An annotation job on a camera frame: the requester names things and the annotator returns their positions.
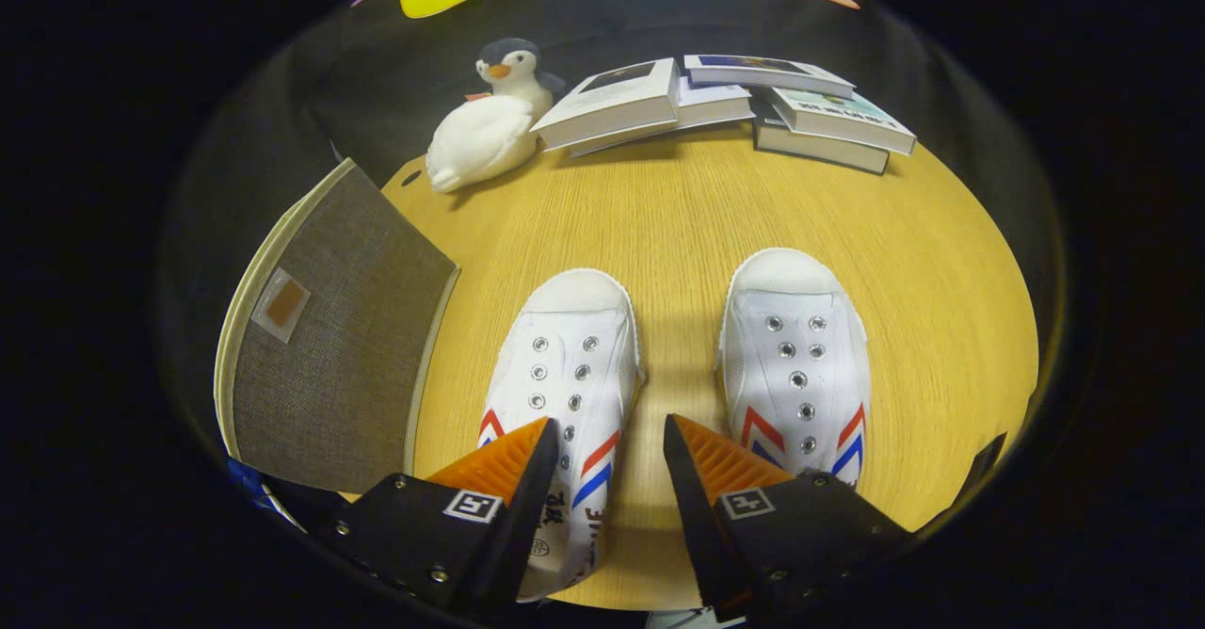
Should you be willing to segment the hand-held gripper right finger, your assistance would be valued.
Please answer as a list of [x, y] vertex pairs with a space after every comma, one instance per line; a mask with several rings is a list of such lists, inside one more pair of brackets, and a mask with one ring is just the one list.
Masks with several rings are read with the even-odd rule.
[[663, 454], [701, 601], [719, 621], [804, 615], [911, 543], [835, 475], [787, 472], [681, 415], [668, 415]]

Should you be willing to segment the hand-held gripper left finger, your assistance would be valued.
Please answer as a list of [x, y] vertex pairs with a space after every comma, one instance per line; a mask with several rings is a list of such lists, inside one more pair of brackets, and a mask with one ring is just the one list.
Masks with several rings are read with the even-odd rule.
[[427, 480], [388, 475], [327, 521], [327, 546], [362, 572], [443, 613], [512, 606], [558, 462], [547, 417]]

